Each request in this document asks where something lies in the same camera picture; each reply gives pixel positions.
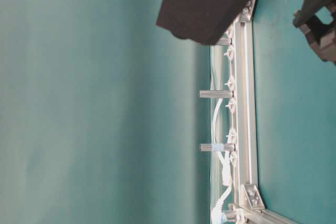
metal rod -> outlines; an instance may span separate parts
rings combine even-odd
[[[231,98],[233,92],[230,90],[200,90],[200,98]]]
[[[200,144],[201,152],[232,152],[234,144]]]

teal wall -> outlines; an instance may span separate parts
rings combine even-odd
[[[208,223],[209,48],[161,0],[0,0],[0,222]]]
[[[336,66],[293,27],[302,3],[259,0],[255,13],[259,185],[275,212],[336,223]]]

teal backdrop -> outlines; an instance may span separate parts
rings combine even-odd
[[[0,222],[208,223],[209,48],[161,0],[0,0]]]
[[[259,0],[255,12],[259,186],[275,212],[302,224],[336,223],[336,66],[292,25],[302,3]]]

white cable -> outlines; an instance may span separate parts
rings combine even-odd
[[[213,127],[212,127],[212,142],[217,143],[216,141],[216,121],[219,113],[219,108],[221,107],[221,104],[223,102],[223,98],[218,99],[214,115],[213,115]],[[231,166],[230,166],[230,158],[229,158],[230,152],[225,152],[225,158],[223,157],[221,152],[217,152],[217,156],[223,166],[222,169],[222,181],[223,185],[227,186],[226,190],[223,192],[222,196],[218,199],[215,207],[211,211],[211,220],[212,224],[222,224],[224,220],[222,220],[222,208],[225,199],[229,196],[232,190],[232,176],[231,176]]]

black plastic part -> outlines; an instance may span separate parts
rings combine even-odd
[[[249,0],[163,0],[156,24],[177,38],[214,45]]]

